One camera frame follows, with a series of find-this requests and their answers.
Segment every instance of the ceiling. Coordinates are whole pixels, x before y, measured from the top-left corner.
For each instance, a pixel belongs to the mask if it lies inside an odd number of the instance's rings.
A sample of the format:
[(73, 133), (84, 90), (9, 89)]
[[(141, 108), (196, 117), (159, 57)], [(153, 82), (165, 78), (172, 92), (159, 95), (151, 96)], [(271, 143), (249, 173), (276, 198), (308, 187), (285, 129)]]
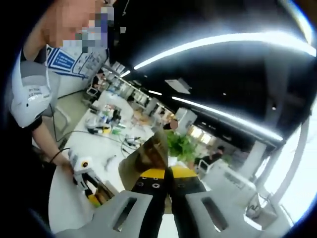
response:
[[(115, 36), (110, 57), (131, 70), (125, 80), (138, 80), (146, 93), (162, 93), (149, 95), (170, 110), (195, 110), (195, 125), (243, 150), (249, 150), (256, 139), (274, 146), (279, 143), (253, 132), (245, 133), (238, 124), (171, 97), (268, 127), (283, 138), (288, 138), (307, 116), (316, 95), (317, 70), (315, 58), (304, 53), (259, 42), (229, 42), (193, 48), (137, 71), (133, 69), (161, 52), (210, 36), (285, 31), (305, 41), (296, 22), (276, 1), (171, 0), (158, 4), (130, 0), (126, 5), (127, 2), (117, 0), (114, 4), (116, 29), (125, 26), (126, 32)], [(165, 82), (178, 78), (191, 87), (189, 95), (176, 92)]]

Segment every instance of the man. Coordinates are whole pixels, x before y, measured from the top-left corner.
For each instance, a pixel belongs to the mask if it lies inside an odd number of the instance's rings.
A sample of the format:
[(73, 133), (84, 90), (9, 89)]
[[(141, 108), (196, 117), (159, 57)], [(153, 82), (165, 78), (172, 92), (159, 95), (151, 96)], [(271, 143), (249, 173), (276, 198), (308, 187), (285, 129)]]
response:
[(96, 76), (93, 78), (93, 83), (92, 83), (92, 87), (97, 89), (97, 93), (95, 94), (95, 97), (93, 98), (93, 101), (94, 100), (98, 100), (100, 95), (101, 95), (101, 92), (99, 91), (99, 88), (100, 88), (100, 85), (99, 85), (99, 80), (103, 79), (104, 78), (104, 72), (99, 69), (98, 73), (96, 74)]
[[(222, 157), (223, 152), (224, 152), (224, 147), (220, 145), (217, 147), (217, 151), (215, 153), (212, 153), (211, 150), (209, 150), (209, 155), (204, 156), (202, 158), (196, 158), (194, 165), (198, 166), (200, 160), (203, 160), (208, 165), (211, 165)], [(201, 164), (201, 167), (205, 170), (207, 169), (205, 164)]]
[[(103, 0), (56, 0), (40, 18), (29, 34), (22, 52), (21, 61), (43, 63), (46, 60), (46, 45), (61, 47), (63, 40), (75, 40), (75, 33), (94, 20), (96, 10), (100, 12)], [(31, 125), (20, 128), (12, 115), (8, 115), (7, 142), (17, 146), (14, 158), (17, 163), (14, 176), (18, 177), (21, 202), (35, 210), (48, 224), (48, 200), (55, 166), (61, 166), (67, 174), (72, 174), (69, 160), (61, 153), (49, 130), (39, 117)], [(34, 139), (39, 148), (53, 164), (45, 166), (32, 150)]]

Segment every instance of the white table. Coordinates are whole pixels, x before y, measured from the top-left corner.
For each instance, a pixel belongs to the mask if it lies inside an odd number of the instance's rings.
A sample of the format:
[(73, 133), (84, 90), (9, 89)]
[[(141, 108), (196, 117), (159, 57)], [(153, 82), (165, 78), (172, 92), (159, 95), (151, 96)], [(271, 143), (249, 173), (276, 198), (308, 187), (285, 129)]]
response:
[[(128, 108), (127, 102), (109, 93), (102, 93), (99, 103), (114, 104), (122, 108), (122, 118), (128, 119), (133, 115)], [(84, 127), (85, 120), (93, 114), (89, 110), (77, 124), (75, 130), (86, 131)], [(132, 128), (127, 127), (123, 130), (131, 136), (140, 136), (143, 140), (147, 140), (153, 135), (150, 127), (136, 125)], [(105, 136), (115, 140), (119, 140), (118, 135), (106, 134)], [(118, 172), (119, 163), (127, 156), (123, 156), (120, 150), (120, 143), (95, 136), (87, 133), (74, 132), (71, 134), (65, 148), (71, 147), (79, 156), (91, 156), (94, 161), (94, 170), (102, 181), (108, 180), (118, 192), (124, 190), (123, 184)], [(107, 158), (116, 155), (109, 163), (107, 172), (104, 170), (104, 163)], [(49, 199), (49, 220), (53, 233), (57, 233), (66, 229), (76, 229), (82, 227), (93, 217), (95, 208), (88, 201), (82, 191), (66, 177), (61, 168), (57, 167), (53, 176), (50, 199)], [(178, 233), (174, 222), (173, 215), (165, 214), (158, 234), (159, 238), (177, 238)]]

